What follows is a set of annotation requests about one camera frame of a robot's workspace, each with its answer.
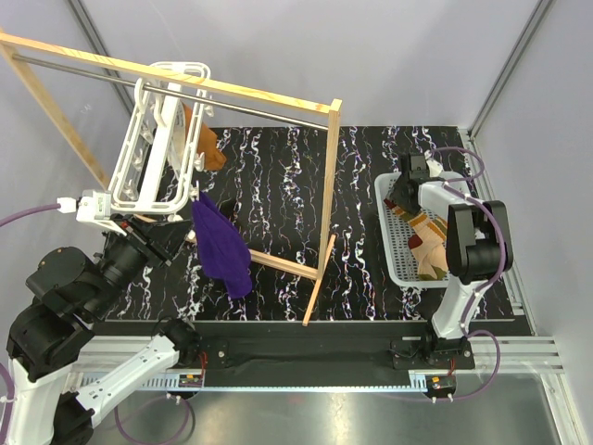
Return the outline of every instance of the wooden foot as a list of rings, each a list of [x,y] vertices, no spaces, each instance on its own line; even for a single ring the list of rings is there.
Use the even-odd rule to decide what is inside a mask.
[[[335,234],[330,236],[330,241],[327,243],[327,249],[325,250],[325,261],[323,263],[323,270],[327,269],[327,263],[330,262],[330,257],[332,256],[332,250],[334,249],[334,242],[335,242]],[[311,298],[309,299],[309,306],[307,307],[307,312],[305,312],[305,318],[303,319],[303,326],[309,324],[309,319],[311,318],[311,313],[313,312],[313,308],[315,307],[315,301],[317,301],[317,295],[319,294],[320,289],[322,288],[322,280],[323,275],[315,281],[315,287],[313,288],[313,293],[311,294]]]

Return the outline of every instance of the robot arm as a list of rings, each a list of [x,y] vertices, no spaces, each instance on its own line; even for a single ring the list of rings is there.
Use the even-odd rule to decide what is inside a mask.
[[[6,407],[12,411],[9,445],[87,443],[105,416],[152,375],[198,358],[199,335],[191,325],[171,320],[144,350],[105,378],[80,394],[61,394],[81,348],[94,336],[93,323],[105,319],[147,264],[169,265],[191,226],[112,221],[125,235],[109,232],[97,262],[76,248],[59,248],[27,279],[33,303],[10,327],[7,345],[15,384],[15,399]]]
[[[461,353],[465,334],[486,292],[484,284],[500,262],[500,247],[491,221],[475,205],[451,193],[442,179],[431,177],[424,155],[401,158],[401,175],[389,199],[411,214],[431,210],[448,222],[447,290],[423,339],[424,358],[437,361]],[[494,216],[505,243],[504,271],[512,266],[507,211],[500,201],[479,201]]]

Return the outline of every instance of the metal rail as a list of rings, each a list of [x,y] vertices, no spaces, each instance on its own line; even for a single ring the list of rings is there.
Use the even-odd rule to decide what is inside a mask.
[[[40,67],[49,68],[52,70],[59,70],[64,72],[69,72],[71,74],[76,74],[82,77],[88,77],[90,79],[96,79],[98,81],[106,81],[111,83],[118,83],[123,86],[127,86],[129,88],[134,88],[136,86],[135,82],[126,81],[121,78],[116,78],[112,76],[107,76],[105,74],[99,74],[98,72],[92,72],[87,70],[81,70],[79,68],[69,67],[67,65],[62,65],[59,63],[48,62],[47,60],[41,60],[39,58],[34,57],[26,57],[23,55],[15,55],[12,57],[13,59],[19,62],[27,62],[31,63],[32,65],[38,65]],[[179,97],[180,99],[187,99],[194,102],[199,102],[201,104],[211,105],[212,107],[219,107],[229,109],[231,111],[237,111],[243,114],[250,114],[252,116],[259,116],[265,119],[271,119],[273,121],[280,121],[285,123],[290,123],[293,125],[301,125],[303,127],[314,128],[316,130],[324,130],[327,131],[327,127],[324,125],[320,125],[318,123],[309,122],[309,121],[302,121],[299,119],[289,118],[288,116],[281,116],[279,114],[268,113],[266,111],[259,111],[258,109],[253,108],[246,108],[240,107],[238,105],[229,104],[227,102],[220,102],[218,100],[206,99],[204,97],[196,97],[194,95],[186,95],[184,93],[177,93],[166,88],[158,88],[156,86],[151,85],[143,85],[143,90],[149,91],[151,93],[160,93],[163,95],[172,95],[173,97]]]

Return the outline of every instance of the gray floor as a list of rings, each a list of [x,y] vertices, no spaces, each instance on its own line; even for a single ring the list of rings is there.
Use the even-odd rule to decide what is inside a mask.
[[[460,393],[480,381],[460,376]],[[157,393],[135,393],[121,417]],[[419,399],[412,394],[398,397]],[[452,404],[409,402],[379,394],[202,393],[191,399],[196,427],[187,444],[558,444],[539,379],[500,375],[472,400]],[[183,409],[163,401],[137,414],[124,428],[135,438],[159,443],[183,420]],[[94,445],[129,443],[111,414],[95,431]]]

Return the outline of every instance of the laundry basket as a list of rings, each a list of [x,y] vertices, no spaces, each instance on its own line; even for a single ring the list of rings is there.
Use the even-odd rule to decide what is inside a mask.
[[[404,287],[447,287],[448,276],[435,281],[423,281],[418,277],[418,262],[408,247],[408,240],[414,235],[414,231],[407,222],[396,216],[383,202],[400,174],[399,172],[384,173],[374,180],[389,276],[397,285]],[[456,172],[441,172],[440,177],[447,180],[461,178],[461,175]],[[470,193],[464,182],[452,183],[451,186],[455,186],[463,193]],[[424,211],[429,217],[436,217],[430,210]]]

